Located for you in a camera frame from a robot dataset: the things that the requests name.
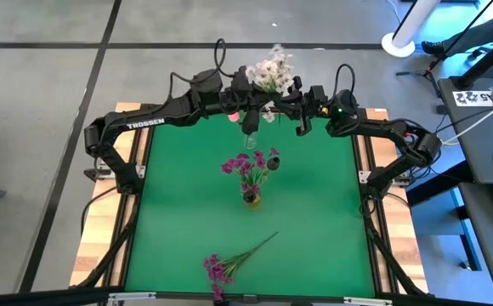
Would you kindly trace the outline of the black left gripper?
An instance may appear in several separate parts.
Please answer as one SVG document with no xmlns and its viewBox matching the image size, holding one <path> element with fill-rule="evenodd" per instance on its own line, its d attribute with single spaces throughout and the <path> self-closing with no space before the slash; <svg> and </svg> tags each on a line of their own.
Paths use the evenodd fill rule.
<svg viewBox="0 0 493 306">
<path fill-rule="evenodd" d="M 224 90 L 224 110 L 232 122 L 239 122 L 241 131 L 251 135 L 258 131 L 259 108 L 254 104 L 253 85 L 247 77 L 247 67 L 240 66 L 234 73 L 231 84 Z M 259 104 L 267 104 L 273 96 L 262 94 L 258 96 Z"/>
</svg>

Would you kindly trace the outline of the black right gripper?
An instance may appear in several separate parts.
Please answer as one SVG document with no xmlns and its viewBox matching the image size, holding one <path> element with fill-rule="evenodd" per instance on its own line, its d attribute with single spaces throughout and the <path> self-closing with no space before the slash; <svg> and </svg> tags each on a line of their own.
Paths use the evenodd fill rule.
<svg viewBox="0 0 493 306">
<path fill-rule="evenodd" d="M 314 85 L 307 93 L 301 91 L 303 86 L 300 76 L 293 78 L 293 86 L 297 93 L 297 104 L 281 101 L 278 103 L 280 113 L 288 117 L 298 117 L 299 126 L 296 127 L 296 135 L 304 136 L 312 129 L 311 118 L 322 113 L 322 105 L 326 102 L 326 93 L 321 85 Z"/>
</svg>

